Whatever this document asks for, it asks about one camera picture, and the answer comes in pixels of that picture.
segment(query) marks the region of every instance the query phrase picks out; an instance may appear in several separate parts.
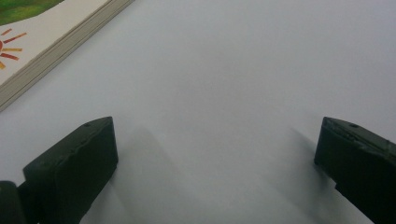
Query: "sun drawing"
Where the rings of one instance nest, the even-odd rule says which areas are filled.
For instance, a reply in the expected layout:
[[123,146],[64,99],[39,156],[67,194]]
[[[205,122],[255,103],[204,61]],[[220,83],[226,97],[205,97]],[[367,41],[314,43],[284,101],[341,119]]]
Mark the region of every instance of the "sun drawing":
[[[12,55],[12,53],[20,52],[20,51],[22,51],[22,49],[5,48],[5,46],[9,42],[14,41],[20,37],[23,37],[24,35],[26,35],[26,33],[16,35],[11,38],[7,38],[6,35],[11,31],[12,31],[12,29],[8,29],[5,32],[3,32],[2,34],[0,34],[0,36],[1,36],[0,37],[0,57],[17,61],[19,58],[17,56]],[[5,69],[5,68],[6,68],[6,65],[0,59],[0,69]]]

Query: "book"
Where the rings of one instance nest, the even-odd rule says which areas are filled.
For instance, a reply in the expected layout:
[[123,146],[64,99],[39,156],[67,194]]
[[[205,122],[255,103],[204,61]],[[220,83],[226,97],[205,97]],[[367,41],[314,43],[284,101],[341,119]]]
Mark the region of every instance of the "book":
[[133,0],[1,0],[0,111]]

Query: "green grass illustration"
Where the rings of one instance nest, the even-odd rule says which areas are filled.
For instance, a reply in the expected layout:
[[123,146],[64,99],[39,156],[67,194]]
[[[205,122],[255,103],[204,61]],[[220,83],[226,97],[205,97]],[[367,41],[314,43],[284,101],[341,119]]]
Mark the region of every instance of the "green grass illustration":
[[0,25],[23,21],[55,7],[63,0],[0,0]]

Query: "colorful illustration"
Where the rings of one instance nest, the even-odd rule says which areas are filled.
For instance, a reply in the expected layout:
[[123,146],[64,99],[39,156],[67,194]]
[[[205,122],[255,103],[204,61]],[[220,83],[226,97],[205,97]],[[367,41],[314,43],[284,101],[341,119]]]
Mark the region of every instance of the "colorful illustration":
[[63,0],[1,0],[0,25],[35,17]]
[[[23,37],[26,35],[26,33],[20,34],[20,35],[15,35],[11,38],[7,38],[6,36],[12,31],[12,29],[8,29],[2,34],[0,34],[0,57],[1,58],[6,58],[6,59],[11,59],[17,61],[19,58],[17,56],[12,55],[12,52],[19,52],[22,51],[22,49],[14,49],[14,48],[5,48],[5,46],[11,42],[14,41],[20,37]],[[0,60],[0,69],[5,69],[6,65]]]

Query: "table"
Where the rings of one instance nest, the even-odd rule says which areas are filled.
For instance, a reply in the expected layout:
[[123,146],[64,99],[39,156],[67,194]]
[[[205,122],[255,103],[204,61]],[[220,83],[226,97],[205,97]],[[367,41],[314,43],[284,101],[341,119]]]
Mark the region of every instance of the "table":
[[112,116],[89,223],[371,223],[313,164],[324,116],[396,141],[393,1],[136,0],[0,113],[0,178]]

